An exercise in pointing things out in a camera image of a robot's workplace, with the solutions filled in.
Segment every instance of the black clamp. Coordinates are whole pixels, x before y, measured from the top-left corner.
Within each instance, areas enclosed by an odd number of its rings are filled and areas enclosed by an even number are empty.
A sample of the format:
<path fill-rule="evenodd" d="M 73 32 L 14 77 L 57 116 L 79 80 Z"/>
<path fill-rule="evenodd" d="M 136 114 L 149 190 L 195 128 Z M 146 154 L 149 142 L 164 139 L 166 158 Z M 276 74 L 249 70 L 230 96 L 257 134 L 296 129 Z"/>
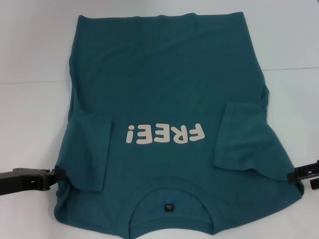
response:
<path fill-rule="evenodd" d="M 47 191 L 50 186 L 66 178 L 65 170 L 15 168 L 12 172 L 0 173 L 0 195 L 26 190 Z"/>
<path fill-rule="evenodd" d="M 295 171 L 287 174 L 289 183 L 298 183 L 303 179 L 313 178 L 319 176 L 319 160 L 317 163 L 308 164 L 295 168 Z M 313 190 L 319 188 L 319 178 L 310 180 L 311 188 Z"/>

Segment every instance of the white table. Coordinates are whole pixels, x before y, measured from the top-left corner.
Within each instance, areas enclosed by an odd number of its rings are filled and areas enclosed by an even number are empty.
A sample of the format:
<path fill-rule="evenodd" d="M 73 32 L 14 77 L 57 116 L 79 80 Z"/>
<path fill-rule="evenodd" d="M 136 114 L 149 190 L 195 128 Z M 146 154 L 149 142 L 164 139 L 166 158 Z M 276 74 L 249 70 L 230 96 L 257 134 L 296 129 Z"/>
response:
<path fill-rule="evenodd" d="M 68 57 L 77 16 L 224 14 L 242 11 L 271 92 L 268 122 L 294 165 L 319 159 L 319 2 L 317 0 L 1 0 L 0 172 L 52 168 L 66 127 Z M 319 191 L 215 239 L 317 239 Z M 57 222 L 48 192 L 0 196 L 0 238 L 111 239 Z M 142 239 L 208 239 L 161 230 Z"/>

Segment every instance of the white lettering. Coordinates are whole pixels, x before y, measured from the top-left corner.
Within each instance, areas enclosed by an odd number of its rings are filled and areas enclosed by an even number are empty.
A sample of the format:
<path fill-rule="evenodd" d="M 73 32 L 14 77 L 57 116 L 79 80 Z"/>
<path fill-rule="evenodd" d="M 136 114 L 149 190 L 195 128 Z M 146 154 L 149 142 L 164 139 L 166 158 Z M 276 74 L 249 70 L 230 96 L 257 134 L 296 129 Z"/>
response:
<path fill-rule="evenodd" d="M 196 129 L 191 129 L 189 131 L 190 134 L 197 134 L 197 136 L 191 136 L 189 137 L 190 141 L 198 141 L 200 139 L 205 138 L 205 134 L 203 129 L 201 128 L 201 125 L 199 123 L 195 124 Z"/>
<path fill-rule="evenodd" d="M 154 141 L 159 142 L 159 143 L 167 143 L 170 141 L 169 138 L 169 124 L 166 123 L 157 123 L 156 124 L 157 128 L 163 128 L 163 130 L 156 130 L 155 134 L 157 135 L 163 135 L 163 137 L 155 137 Z"/>
<path fill-rule="evenodd" d="M 172 127 L 170 128 L 171 131 L 173 131 L 174 133 L 176 133 L 176 135 L 174 136 L 174 141 L 176 143 L 187 143 L 188 142 L 188 136 L 187 136 L 187 128 L 186 126 L 182 125 L 180 127 L 181 131 L 179 131 L 176 127 Z"/>
<path fill-rule="evenodd" d="M 138 132 L 139 137 L 145 137 L 144 139 L 138 139 L 136 143 L 138 144 L 148 144 L 152 143 L 152 131 L 151 126 L 149 124 L 140 124 L 138 126 L 139 129 L 145 129 L 145 131 Z"/>
<path fill-rule="evenodd" d="M 134 125 L 130 125 L 129 126 L 129 131 L 128 131 L 128 134 L 126 136 L 126 143 L 132 143 L 132 140 L 133 140 L 133 129 L 134 129 Z"/>

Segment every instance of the teal t-shirt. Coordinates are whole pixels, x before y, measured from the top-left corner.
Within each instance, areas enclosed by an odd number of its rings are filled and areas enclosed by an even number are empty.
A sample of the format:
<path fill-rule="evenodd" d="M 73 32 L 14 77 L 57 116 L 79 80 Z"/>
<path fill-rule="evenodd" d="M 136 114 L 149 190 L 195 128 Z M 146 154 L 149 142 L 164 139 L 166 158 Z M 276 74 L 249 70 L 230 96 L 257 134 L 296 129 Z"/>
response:
<path fill-rule="evenodd" d="M 166 228 L 215 234 L 301 198 L 267 125 L 242 12 L 79 16 L 69 64 L 60 222 L 126 239 Z"/>

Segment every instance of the clothing label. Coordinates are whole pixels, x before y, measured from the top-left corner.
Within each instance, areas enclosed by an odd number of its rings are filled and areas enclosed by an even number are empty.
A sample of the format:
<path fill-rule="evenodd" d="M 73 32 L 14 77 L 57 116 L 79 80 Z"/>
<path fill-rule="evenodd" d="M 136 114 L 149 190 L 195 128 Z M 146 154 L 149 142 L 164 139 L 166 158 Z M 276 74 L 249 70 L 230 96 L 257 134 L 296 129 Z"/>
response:
<path fill-rule="evenodd" d="M 174 212 L 174 204 L 168 203 L 164 205 L 165 212 Z"/>

